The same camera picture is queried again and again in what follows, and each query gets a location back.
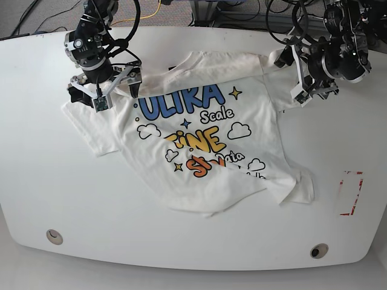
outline round hole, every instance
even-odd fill
[[[310,251],[310,256],[314,259],[321,259],[323,256],[325,256],[328,252],[328,245],[321,243]]]
[[[47,239],[54,245],[63,244],[63,238],[56,230],[48,230],[46,232]]]

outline yellow cable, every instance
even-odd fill
[[[155,13],[148,15],[148,16],[143,16],[140,19],[147,19],[147,18],[151,18],[151,17],[155,16],[158,13],[158,11],[160,10],[160,7],[161,7],[161,0],[158,1],[158,7],[157,7],[157,10]],[[121,22],[128,22],[128,21],[134,21],[134,20],[135,20],[135,18],[124,19],[124,20],[113,22],[112,25],[110,25],[110,26],[113,26],[113,25],[121,23]]]

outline yellow star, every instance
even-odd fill
[[[235,100],[238,100],[239,94],[242,94],[242,92],[237,91],[236,88],[234,87],[233,92],[231,92],[229,95],[233,95],[235,97]]]
[[[183,165],[183,163],[181,163],[181,164],[175,163],[175,172],[176,172],[177,170],[183,171],[183,169],[181,168],[182,165]]]

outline t-shirt sleeve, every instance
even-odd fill
[[[265,86],[278,112],[301,106],[290,94],[298,84],[297,66],[294,63],[292,66],[278,68],[274,61],[280,52],[282,51],[274,51],[269,57],[261,56]]]
[[[62,111],[96,156],[120,150],[115,110],[96,113],[93,108],[84,104],[68,102],[62,106]]]

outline white t-shirt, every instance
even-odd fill
[[[97,156],[120,151],[175,210],[215,213],[263,190],[277,203],[308,203],[311,178],[287,164],[277,126],[277,112],[299,106],[296,69],[274,58],[194,52],[145,76],[138,99],[122,86],[110,110],[69,102],[63,111]]]

